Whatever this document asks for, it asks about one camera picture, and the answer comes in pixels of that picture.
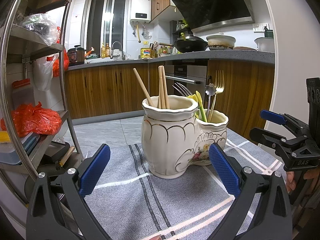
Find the human hand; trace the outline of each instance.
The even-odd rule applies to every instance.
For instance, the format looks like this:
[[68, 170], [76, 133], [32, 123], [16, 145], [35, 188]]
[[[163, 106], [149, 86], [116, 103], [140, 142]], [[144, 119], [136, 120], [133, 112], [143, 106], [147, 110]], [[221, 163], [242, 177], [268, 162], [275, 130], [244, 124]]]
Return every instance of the human hand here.
[[[287, 180], [285, 183], [285, 187], [287, 188], [288, 193], [292, 190], [295, 190], [297, 183], [294, 180], [294, 171], [287, 171]], [[314, 187], [316, 186], [317, 183], [317, 178], [319, 176], [320, 173], [320, 167], [317, 167], [313, 170], [308, 170], [304, 175], [303, 178], [304, 179], [313, 179], [310, 188], [308, 189], [308, 191], [306, 192], [306, 194], [311, 194], [312, 190], [314, 189]]]

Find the oven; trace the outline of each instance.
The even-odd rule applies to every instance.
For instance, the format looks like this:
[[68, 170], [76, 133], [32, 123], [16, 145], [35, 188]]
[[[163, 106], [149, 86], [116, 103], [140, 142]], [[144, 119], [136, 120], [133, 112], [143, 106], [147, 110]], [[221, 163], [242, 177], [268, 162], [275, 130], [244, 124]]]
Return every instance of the oven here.
[[201, 97], [204, 98], [207, 66], [165, 65], [164, 72], [167, 81], [168, 95], [181, 96], [181, 94], [173, 88], [173, 85], [179, 82], [186, 86], [193, 94], [198, 91]]

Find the floor tile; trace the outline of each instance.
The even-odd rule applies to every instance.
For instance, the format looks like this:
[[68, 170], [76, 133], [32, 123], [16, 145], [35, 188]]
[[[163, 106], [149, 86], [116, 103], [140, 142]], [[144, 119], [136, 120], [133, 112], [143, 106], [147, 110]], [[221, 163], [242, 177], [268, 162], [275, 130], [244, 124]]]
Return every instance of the floor tile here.
[[[74, 129], [84, 156], [90, 150], [97, 150], [102, 143], [110, 148], [126, 145], [120, 120], [75, 125]], [[69, 130], [65, 133], [64, 139], [73, 145]]]
[[121, 119], [121, 125], [127, 144], [141, 143], [141, 126], [143, 116]]

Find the blue gripper pad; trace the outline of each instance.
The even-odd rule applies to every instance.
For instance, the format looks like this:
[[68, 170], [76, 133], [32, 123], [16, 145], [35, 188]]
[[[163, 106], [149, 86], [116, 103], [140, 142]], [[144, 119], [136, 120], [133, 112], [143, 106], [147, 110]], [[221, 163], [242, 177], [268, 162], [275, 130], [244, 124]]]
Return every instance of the blue gripper pad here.
[[241, 192], [240, 178], [226, 159], [223, 150], [215, 144], [210, 145], [209, 158], [228, 193], [237, 198]]
[[282, 115], [276, 114], [268, 110], [262, 110], [260, 112], [260, 117], [264, 120], [268, 120], [270, 122], [274, 122], [279, 125], [283, 125], [287, 123], [287, 121], [284, 119]]
[[80, 178], [79, 194], [83, 198], [90, 195], [97, 185], [102, 172], [110, 160], [110, 147], [105, 144], [92, 158], [93, 160]]

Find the oven handle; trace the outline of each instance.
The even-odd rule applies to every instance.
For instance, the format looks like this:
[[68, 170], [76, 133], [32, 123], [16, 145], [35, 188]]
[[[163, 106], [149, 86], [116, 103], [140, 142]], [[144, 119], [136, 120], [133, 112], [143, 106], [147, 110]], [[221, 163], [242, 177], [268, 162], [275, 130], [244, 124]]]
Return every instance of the oven handle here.
[[195, 81], [192, 79], [186, 79], [186, 78], [178, 78], [178, 77], [172, 77], [172, 76], [165, 76], [166, 79], [172, 79], [175, 81], [180, 81], [180, 82], [185, 82], [185, 83], [189, 83], [189, 84], [193, 84], [193, 85], [199, 85], [201, 84], [201, 81]]

